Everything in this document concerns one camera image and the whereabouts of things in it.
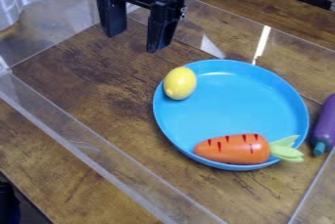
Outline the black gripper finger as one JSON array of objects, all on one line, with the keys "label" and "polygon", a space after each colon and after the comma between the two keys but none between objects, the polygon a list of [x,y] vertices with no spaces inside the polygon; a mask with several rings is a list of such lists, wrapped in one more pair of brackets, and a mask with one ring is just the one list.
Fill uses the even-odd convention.
[{"label": "black gripper finger", "polygon": [[184,17],[183,4],[156,0],[150,4],[147,18],[146,51],[154,53],[171,43],[179,19]]},{"label": "black gripper finger", "polygon": [[123,0],[96,0],[97,15],[103,32],[108,37],[127,28],[125,2]]}]

